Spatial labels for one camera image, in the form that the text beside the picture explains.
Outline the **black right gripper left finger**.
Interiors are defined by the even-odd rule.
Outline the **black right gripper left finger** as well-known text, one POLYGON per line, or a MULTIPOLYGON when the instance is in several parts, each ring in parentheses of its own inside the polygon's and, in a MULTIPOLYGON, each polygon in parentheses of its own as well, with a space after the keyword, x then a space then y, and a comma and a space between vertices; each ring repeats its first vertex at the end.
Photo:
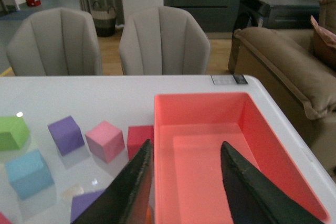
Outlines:
POLYGON ((153 144, 147 139, 74 223, 146 223, 152 173, 153 144))

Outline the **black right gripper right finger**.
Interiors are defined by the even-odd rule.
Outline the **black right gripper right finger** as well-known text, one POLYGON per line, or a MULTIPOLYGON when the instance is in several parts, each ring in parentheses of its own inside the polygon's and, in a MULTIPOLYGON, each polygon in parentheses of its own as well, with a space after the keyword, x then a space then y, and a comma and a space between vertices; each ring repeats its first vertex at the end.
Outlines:
POLYGON ((223 186, 234 223, 322 223, 227 141, 220 152, 223 186))

